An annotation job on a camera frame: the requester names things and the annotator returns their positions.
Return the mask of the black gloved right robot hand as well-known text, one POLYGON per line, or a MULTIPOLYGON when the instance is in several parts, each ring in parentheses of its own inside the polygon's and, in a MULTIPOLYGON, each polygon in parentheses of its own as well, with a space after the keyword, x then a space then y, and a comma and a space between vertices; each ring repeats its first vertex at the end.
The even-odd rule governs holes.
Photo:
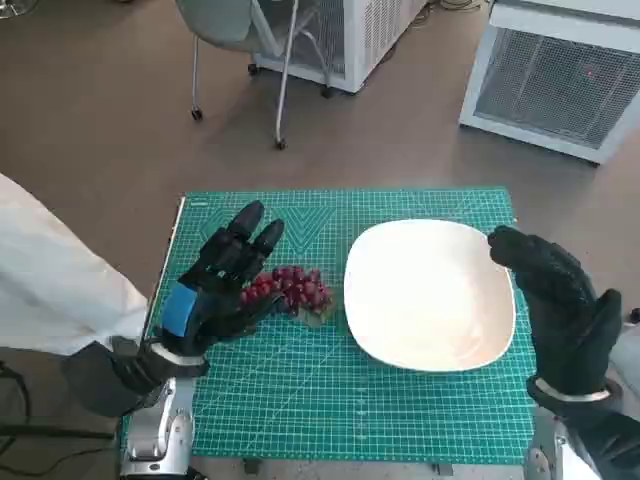
POLYGON ((513 273, 527 302, 536 377, 567 396, 604 390, 622 329, 621 293, 597 294, 581 263, 539 236, 502 225, 488 244, 491 259, 513 273))

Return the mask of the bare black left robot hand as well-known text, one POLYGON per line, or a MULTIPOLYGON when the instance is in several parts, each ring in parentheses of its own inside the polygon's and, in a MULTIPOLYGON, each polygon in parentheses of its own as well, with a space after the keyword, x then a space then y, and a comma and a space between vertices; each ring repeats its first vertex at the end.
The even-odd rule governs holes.
POLYGON ((246 205, 225 227, 205 242, 194 264, 171 288, 160 318, 159 342, 171 353, 200 356, 215 342, 230 341, 255 331, 278 295, 251 300, 244 291, 263 270, 284 232, 281 219, 257 228, 264 205, 246 205))

